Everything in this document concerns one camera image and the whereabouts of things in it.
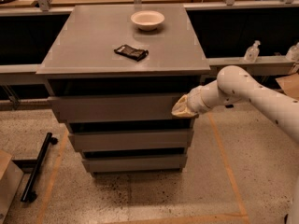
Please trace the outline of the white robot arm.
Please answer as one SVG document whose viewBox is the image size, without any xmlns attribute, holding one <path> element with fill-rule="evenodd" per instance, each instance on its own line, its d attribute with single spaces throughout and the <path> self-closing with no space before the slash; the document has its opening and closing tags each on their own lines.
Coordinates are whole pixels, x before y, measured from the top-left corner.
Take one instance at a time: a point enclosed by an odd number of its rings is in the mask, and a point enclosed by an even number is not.
<svg viewBox="0 0 299 224">
<path fill-rule="evenodd" d="M 265 87 L 235 65 L 225 66 L 214 81 L 197 86 L 181 96 L 171 113 L 179 118 L 194 118 L 216 106 L 232 105 L 239 100 L 252 104 L 299 143 L 299 101 Z"/>
</svg>

